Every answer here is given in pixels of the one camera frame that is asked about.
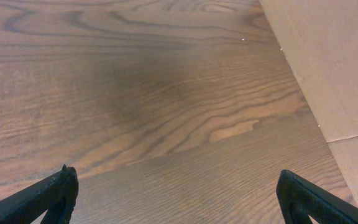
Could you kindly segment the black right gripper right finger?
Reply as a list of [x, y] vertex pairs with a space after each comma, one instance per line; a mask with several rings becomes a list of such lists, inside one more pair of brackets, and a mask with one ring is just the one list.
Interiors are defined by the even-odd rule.
[[276, 194], [286, 224], [358, 224], [358, 208], [300, 177], [282, 170]]

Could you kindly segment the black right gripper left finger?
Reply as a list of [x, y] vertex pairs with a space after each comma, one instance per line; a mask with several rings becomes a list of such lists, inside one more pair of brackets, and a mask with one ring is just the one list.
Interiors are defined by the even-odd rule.
[[42, 223], [69, 224], [76, 205], [79, 183], [76, 170], [61, 171], [0, 201], [0, 223], [32, 223], [41, 214]]

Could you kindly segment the brown cardboard box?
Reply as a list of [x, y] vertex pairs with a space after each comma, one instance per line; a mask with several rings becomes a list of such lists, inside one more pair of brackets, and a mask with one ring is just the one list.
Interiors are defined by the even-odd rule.
[[262, 7], [358, 206], [358, 0]]

